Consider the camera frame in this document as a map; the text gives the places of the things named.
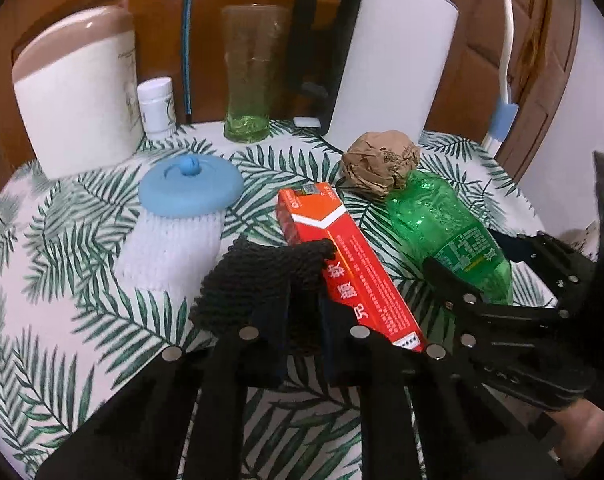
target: green bottle label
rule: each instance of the green bottle label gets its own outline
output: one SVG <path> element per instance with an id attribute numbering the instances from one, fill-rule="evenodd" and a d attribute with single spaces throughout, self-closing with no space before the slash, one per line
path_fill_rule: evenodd
<path id="1" fill-rule="evenodd" d="M 481 280 L 502 260 L 493 238 L 478 221 L 451 238 L 435 254 L 435 259 L 471 283 Z"/>

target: green plastic bottle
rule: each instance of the green plastic bottle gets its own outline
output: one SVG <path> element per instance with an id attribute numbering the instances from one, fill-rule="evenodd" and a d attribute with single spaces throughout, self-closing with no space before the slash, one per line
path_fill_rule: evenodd
<path id="1" fill-rule="evenodd" d="M 386 207 L 416 266 L 434 256 L 482 290 L 487 301 L 511 304 L 511 263 L 448 182 L 414 170 L 405 189 L 389 194 Z"/>

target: blue lid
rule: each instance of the blue lid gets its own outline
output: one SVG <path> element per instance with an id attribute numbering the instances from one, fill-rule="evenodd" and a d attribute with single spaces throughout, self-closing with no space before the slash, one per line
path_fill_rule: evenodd
<path id="1" fill-rule="evenodd" d="M 213 155 L 180 155 L 151 168 L 138 196 L 151 213 L 192 218 L 221 211 L 244 190 L 242 175 L 229 161 Z"/>

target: glass cup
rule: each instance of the glass cup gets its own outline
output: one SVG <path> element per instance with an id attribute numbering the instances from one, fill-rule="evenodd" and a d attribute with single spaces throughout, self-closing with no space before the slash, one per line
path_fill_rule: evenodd
<path id="1" fill-rule="evenodd" d="M 282 58 L 288 10 L 272 5 L 226 6 L 222 10 L 228 108 L 224 136 L 257 142 L 269 135 L 274 76 Z"/>

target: red box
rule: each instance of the red box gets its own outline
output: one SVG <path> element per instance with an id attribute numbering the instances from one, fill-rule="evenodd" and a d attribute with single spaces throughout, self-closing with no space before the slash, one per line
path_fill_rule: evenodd
<path id="1" fill-rule="evenodd" d="M 287 244 L 322 238 L 335 244 L 336 258 L 323 271 L 333 301 L 352 307 L 360 324 L 395 345 L 422 351 L 425 340 L 413 314 L 329 184 L 281 189 L 276 212 Z"/>

